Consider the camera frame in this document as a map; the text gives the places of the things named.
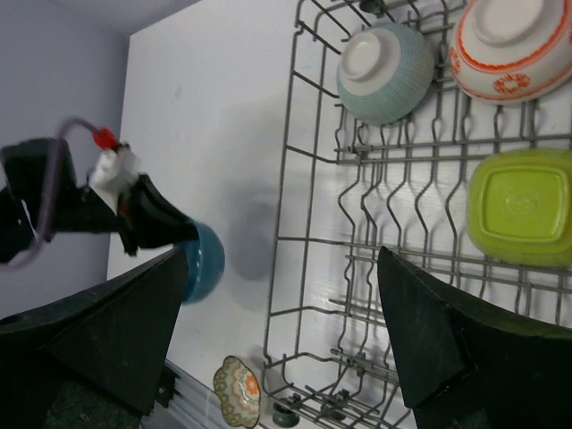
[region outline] lime green lid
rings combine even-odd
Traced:
[[[475,170],[467,232],[486,255],[515,264],[572,264],[572,151],[489,156]]]
[[[481,228],[501,240],[551,242],[568,220],[568,178],[555,168],[490,171],[481,190]]]

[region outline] purple wall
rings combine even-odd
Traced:
[[[69,115],[119,134],[127,53],[125,36],[58,4],[2,0],[0,146],[54,135]],[[84,183],[97,147],[82,131],[69,143],[78,181]],[[0,273],[0,318],[102,282],[108,249],[105,235],[57,236],[25,270]]]

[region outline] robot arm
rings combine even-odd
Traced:
[[[45,241],[58,232],[117,232],[130,256],[139,248],[198,239],[189,218],[163,198],[146,174],[137,171],[139,162],[129,145],[112,139],[111,134],[104,136],[102,144],[103,134],[103,130],[101,135],[94,134],[104,151],[88,183],[81,187],[76,186],[69,146],[62,139],[33,139],[0,150],[7,182],[0,189],[0,263],[30,248],[42,215],[51,220]],[[61,159],[51,197],[55,201],[46,214],[41,211],[45,171],[56,144]]]

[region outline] ceramic dish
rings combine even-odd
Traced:
[[[433,69],[433,52],[421,33],[378,23],[346,45],[338,67],[338,92],[354,117],[384,125],[417,106],[431,85]]]
[[[572,75],[572,0],[474,0],[449,47],[453,78],[471,97],[506,105]]]
[[[572,151],[489,156],[471,178],[467,232],[490,257],[514,264],[572,264]]]
[[[242,360],[228,356],[213,379],[224,421],[232,427],[256,427],[261,414],[260,384]]]
[[[215,288],[224,273],[224,247],[213,229],[189,219],[197,228],[198,240],[183,241],[175,246],[183,248],[187,256],[189,275],[183,303],[198,302]]]

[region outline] dishwasher rack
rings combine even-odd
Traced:
[[[299,0],[263,388],[318,426],[416,427],[383,322],[381,246],[500,307],[572,326],[572,271],[486,257],[464,221],[480,160],[520,147],[572,148],[572,86],[512,107],[465,96],[446,56],[466,3],[380,0],[376,17],[356,1]],[[377,19],[420,30],[438,59],[426,100],[379,129],[354,120],[335,89],[343,44]]]

